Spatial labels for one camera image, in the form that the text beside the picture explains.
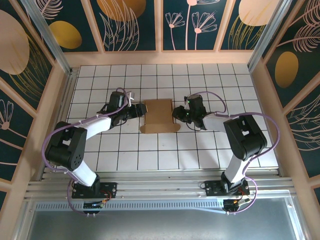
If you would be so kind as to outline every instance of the cardboard piece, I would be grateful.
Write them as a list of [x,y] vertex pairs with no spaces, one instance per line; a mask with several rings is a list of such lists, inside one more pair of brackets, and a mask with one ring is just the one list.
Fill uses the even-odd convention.
[[143,134],[175,133],[180,124],[174,123],[172,117],[172,99],[144,100],[147,113],[144,115],[144,125],[140,127]]

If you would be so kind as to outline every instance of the purple cable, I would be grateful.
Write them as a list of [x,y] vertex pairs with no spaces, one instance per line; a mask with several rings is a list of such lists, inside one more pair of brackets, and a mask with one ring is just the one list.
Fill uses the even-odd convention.
[[78,126],[78,125],[81,125],[81,124],[86,124],[86,123],[88,123],[88,122],[90,122],[90,121],[92,121],[92,120],[94,120],[94,119],[96,119],[96,118],[108,117],[108,116],[110,116],[110,115],[116,114],[116,113],[118,113],[119,111],[121,111],[126,105],[128,105],[128,97],[127,97],[127,92],[126,92],[122,87],[118,87],[118,88],[116,89],[116,91],[118,91],[118,90],[122,90],[126,97],[125,97],[125,99],[124,99],[123,105],[122,105],[119,109],[117,109],[116,111],[114,111],[114,112],[109,112],[109,113],[106,113],[106,114],[103,114],[103,115],[93,116],[93,117],[87,118],[87,119],[85,119],[85,120],[83,120],[83,121],[75,122],[75,123],[72,123],[72,124],[70,124],[70,125],[60,127],[60,128],[58,128],[58,129],[54,130],[53,132],[51,132],[51,133],[44,139],[43,144],[42,144],[42,148],[41,148],[41,155],[42,155],[42,160],[44,161],[44,164],[45,164],[49,169],[51,169],[52,171],[55,171],[55,172],[64,172],[64,173],[67,173],[67,174],[73,179],[73,181],[75,181],[75,182],[78,182],[78,181],[79,181],[70,171],[68,171],[68,170],[66,171],[66,170],[64,170],[64,169],[59,169],[59,168],[54,168],[54,167],[52,167],[52,166],[50,165],[50,163],[49,163],[48,160],[46,159],[46,154],[45,154],[47,144],[49,143],[50,138],[51,138],[54,134],[56,134],[56,133],[58,133],[58,132],[60,132],[60,131],[63,131],[63,130],[66,130],[66,129],[68,129],[68,128],[72,128],[72,127],[75,127],[75,126]]
[[212,95],[215,95],[223,103],[224,111],[214,111],[213,113],[224,114],[227,111],[227,105],[225,104],[224,100],[218,94],[216,94],[216,93],[214,93],[212,91],[200,91],[200,92],[197,92],[197,93],[194,93],[194,94],[212,94]]

